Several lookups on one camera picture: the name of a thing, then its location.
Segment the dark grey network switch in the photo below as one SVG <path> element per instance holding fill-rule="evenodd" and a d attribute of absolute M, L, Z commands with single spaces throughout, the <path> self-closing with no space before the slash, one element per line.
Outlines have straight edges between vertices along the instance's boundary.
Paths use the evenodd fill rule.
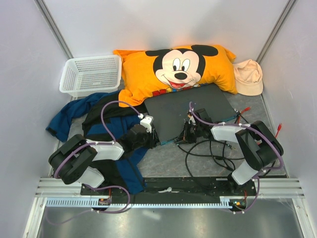
<path fill-rule="evenodd" d="M 224 93 L 215 84 L 147 98 L 144 104 L 148 114 L 154 118 L 153 126 L 161 145 L 180 135 L 188 119 L 190 102 L 195 111 L 204 109 L 213 123 L 229 121 L 236 116 Z"/>

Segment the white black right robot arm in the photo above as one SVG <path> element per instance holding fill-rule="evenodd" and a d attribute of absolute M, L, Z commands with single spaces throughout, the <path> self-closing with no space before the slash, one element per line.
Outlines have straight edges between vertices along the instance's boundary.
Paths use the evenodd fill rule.
<path fill-rule="evenodd" d="M 188 112 L 189 120 L 185 122 L 179 140 L 184 143 L 195 143 L 198 137 L 204 137 L 209 142 L 236 143 L 243 154 L 242 164 L 239 167 L 227 167 L 231 174 L 227 182 L 228 192 L 238 195 L 245 189 L 245 184 L 260 172 L 272 170 L 269 164 L 276 160 L 283 166 L 284 150 L 276 137 L 271 133 L 264 122 L 254 123 L 213 123 L 204 109 Z"/>

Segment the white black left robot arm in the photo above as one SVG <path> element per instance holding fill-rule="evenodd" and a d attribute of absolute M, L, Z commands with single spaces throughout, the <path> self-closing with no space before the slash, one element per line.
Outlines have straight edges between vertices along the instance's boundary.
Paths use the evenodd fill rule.
<path fill-rule="evenodd" d="M 93 162 L 127 161 L 136 150 L 152 149 L 157 142 L 155 129 L 143 122 L 134 125 L 117 141 L 93 141 L 77 134 L 49 157 L 49 164 L 55 178 L 64 184 L 87 184 L 96 194 L 103 195 L 109 184 L 100 169 L 93 167 Z"/>

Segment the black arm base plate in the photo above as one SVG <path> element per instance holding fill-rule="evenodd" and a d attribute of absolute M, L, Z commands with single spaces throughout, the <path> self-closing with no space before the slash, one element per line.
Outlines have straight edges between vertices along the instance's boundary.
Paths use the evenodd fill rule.
<path fill-rule="evenodd" d="M 145 178 L 143 191 L 131 194 L 131 204 L 174 205 L 218 203 L 221 197 L 245 198 L 256 195 L 253 181 L 243 186 L 234 185 L 225 177 L 199 177 L 199 186 L 191 177 Z"/>

